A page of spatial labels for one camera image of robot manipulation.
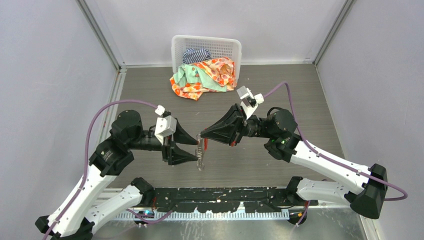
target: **green cloth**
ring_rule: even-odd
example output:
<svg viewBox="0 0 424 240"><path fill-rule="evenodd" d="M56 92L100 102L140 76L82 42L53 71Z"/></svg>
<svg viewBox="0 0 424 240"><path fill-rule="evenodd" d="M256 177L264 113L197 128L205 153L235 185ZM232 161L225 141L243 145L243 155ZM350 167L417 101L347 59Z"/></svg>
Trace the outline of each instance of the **green cloth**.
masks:
<svg viewBox="0 0 424 240"><path fill-rule="evenodd" d="M216 90L219 92L226 92L227 86L220 86L201 68L183 63L178 67L178 71L173 75L175 83L180 87L185 87L187 83L195 84L201 83L202 87L207 89Z"/></svg>

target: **laundry basket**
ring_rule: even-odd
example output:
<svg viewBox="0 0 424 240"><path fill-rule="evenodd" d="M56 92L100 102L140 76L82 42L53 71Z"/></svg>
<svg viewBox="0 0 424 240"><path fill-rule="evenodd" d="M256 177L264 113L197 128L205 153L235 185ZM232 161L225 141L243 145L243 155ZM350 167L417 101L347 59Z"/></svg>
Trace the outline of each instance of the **laundry basket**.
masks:
<svg viewBox="0 0 424 240"><path fill-rule="evenodd" d="M210 36L175 35L171 44L172 71L174 73L183 64L183 53L186 49L203 48L210 52L213 59L229 57L233 60L235 63L235 79L239 79L242 44L238 40Z"/></svg>

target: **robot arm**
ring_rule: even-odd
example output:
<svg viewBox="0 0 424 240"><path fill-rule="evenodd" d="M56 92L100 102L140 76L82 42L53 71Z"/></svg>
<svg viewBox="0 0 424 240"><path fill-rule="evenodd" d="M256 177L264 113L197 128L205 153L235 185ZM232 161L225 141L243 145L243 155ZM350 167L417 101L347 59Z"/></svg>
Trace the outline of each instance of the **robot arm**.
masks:
<svg viewBox="0 0 424 240"><path fill-rule="evenodd" d="M367 218L379 218L387 192L385 185L327 161L311 151L304 139L295 133L298 124L287 109L273 107L265 118L257 117L252 114L258 104L263 102L262 95L253 96L245 87L237 92L242 99L241 104L231 106L220 120L203 130L200 134L202 138L230 146L236 146L242 137L266 138L268 141L264 147L273 158L310 168L335 181L312 181L293 177L287 185L293 204L308 200L325 200L348 205ZM386 169L381 165L368 167L356 164L310 145L320 154L339 163L387 181Z"/></svg>
<svg viewBox="0 0 424 240"><path fill-rule="evenodd" d="M142 201L152 199L153 187L136 178L120 194L99 206L92 207L99 194L134 160L131 150L161 151L168 165L195 162L198 158L178 148L176 143L197 145L171 113L164 111L156 126L144 130L140 114L126 110L112 123L111 136L101 142L89 158L87 179L79 195L53 227L52 239L91 239L93 234L111 218ZM79 189L81 178L66 200L51 215L41 216L35 225L45 233L56 217Z"/></svg>

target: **clothing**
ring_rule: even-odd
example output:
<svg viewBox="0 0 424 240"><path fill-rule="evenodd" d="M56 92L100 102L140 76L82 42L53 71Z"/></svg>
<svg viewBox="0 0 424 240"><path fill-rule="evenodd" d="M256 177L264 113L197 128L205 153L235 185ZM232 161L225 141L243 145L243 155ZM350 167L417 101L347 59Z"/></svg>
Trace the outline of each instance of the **clothing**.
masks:
<svg viewBox="0 0 424 240"><path fill-rule="evenodd" d="M233 91L237 86L235 63L222 57L182 64L169 81L175 94L197 101L204 92Z"/></svg>
<svg viewBox="0 0 424 240"><path fill-rule="evenodd" d="M204 48L194 49L188 48L182 55L182 62L184 64L193 64L203 62L211 59L211 53Z"/></svg>

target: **blue and white striped cloth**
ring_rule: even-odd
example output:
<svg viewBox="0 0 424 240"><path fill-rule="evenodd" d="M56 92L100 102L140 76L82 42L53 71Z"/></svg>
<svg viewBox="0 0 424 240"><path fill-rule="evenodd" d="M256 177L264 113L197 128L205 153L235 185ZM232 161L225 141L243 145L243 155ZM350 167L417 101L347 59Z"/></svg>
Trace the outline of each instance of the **blue and white striped cloth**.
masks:
<svg viewBox="0 0 424 240"><path fill-rule="evenodd" d="M204 48L187 48L182 55L182 62L184 64L193 64L203 62L205 60L211 60L211 53Z"/></svg>

